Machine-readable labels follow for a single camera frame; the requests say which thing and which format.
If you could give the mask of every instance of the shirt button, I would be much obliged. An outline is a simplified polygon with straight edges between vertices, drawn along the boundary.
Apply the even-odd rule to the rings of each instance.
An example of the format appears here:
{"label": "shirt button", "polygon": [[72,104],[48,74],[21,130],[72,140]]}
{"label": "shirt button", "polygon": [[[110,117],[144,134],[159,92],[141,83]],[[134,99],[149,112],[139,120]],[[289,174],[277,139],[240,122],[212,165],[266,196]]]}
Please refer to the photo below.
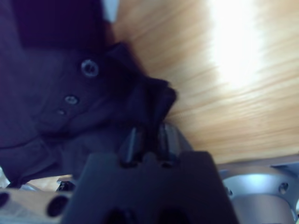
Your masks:
{"label": "shirt button", "polygon": [[99,67],[96,62],[87,59],[81,63],[81,71],[86,77],[94,78],[99,74]]}
{"label": "shirt button", "polygon": [[66,96],[64,100],[66,101],[66,103],[71,105],[76,105],[79,103],[79,99],[76,96]]}
{"label": "shirt button", "polygon": [[62,110],[62,109],[57,110],[57,113],[59,115],[66,115],[66,112],[64,110]]}

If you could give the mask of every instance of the black shirt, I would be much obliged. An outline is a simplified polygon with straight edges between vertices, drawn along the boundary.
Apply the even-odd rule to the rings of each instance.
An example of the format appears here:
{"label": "black shirt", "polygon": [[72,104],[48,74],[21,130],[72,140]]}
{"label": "black shirt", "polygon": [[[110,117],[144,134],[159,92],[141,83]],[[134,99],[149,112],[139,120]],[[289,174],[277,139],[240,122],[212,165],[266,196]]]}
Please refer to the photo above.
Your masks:
{"label": "black shirt", "polygon": [[0,166],[13,186],[78,177],[90,153],[116,153],[133,127],[155,136],[175,101],[126,44],[105,47],[95,5],[0,3]]}

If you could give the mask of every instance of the silver metal cylinder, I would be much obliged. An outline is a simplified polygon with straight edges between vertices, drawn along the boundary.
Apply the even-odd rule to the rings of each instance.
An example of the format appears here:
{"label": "silver metal cylinder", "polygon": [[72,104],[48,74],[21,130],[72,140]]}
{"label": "silver metal cylinder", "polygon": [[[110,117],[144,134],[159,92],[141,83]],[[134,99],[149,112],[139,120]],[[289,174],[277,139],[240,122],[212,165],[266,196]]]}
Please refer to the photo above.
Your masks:
{"label": "silver metal cylinder", "polygon": [[250,195],[232,201],[240,224],[294,224],[286,200],[272,195]]}
{"label": "silver metal cylinder", "polygon": [[223,178],[240,224],[295,224],[299,178],[269,167],[245,167]]}

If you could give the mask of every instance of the wooden table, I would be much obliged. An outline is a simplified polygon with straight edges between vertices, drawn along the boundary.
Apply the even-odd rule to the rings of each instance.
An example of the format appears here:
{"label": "wooden table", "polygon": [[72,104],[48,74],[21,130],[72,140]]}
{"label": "wooden table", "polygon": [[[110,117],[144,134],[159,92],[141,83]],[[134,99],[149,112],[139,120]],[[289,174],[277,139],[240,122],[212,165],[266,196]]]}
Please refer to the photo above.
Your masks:
{"label": "wooden table", "polygon": [[299,151],[298,0],[120,0],[114,32],[179,100],[168,120],[217,163]]}

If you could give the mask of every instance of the wood grain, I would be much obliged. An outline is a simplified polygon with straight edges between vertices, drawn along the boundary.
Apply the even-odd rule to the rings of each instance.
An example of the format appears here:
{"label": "wood grain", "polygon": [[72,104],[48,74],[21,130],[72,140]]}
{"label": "wood grain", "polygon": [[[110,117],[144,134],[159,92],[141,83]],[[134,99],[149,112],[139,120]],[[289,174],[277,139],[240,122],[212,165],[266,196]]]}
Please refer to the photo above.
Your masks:
{"label": "wood grain", "polygon": [[179,100],[168,119],[217,163],[299,151],[297,0],[121,0],[114,32]]}

